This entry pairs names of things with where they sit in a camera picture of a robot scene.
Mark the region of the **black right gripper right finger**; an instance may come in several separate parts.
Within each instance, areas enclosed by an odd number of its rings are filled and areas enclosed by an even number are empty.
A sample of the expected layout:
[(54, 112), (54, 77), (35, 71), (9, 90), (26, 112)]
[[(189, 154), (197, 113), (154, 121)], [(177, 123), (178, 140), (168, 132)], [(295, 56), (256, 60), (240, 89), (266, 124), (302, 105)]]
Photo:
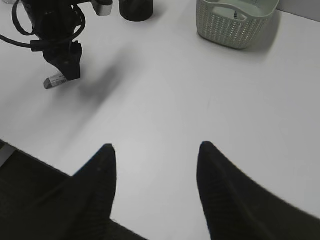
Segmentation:
[(212, 240), (318, 240), (320, 220), (266, 190), (211, 142), (199, 147), (197, 188)]

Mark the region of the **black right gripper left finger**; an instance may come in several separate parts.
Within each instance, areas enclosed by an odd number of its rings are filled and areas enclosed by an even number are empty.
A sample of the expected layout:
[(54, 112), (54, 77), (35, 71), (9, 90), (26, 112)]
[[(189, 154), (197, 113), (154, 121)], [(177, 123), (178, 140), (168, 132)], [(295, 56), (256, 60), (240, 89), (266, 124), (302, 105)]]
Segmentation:
[(0, 168), (0, 237), (105, 240), (116, 187), (111, 144), (71, 176), (16, 151)]

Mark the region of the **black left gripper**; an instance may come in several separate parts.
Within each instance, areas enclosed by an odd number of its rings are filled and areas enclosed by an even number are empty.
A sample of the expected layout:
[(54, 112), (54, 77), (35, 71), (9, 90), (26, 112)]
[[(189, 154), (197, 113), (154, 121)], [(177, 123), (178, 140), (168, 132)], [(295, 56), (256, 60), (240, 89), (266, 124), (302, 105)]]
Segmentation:
[(42, 52), (44, 59), (68, 80), (81, 77), (82, 45), (75, 41), (86, 25), (79, 5), (84, 0), (23, 0), (22, 5), (32, 24), (32, 31), (21, 28), (24, 36), (37, 40), (22, 43), (23, 48)]

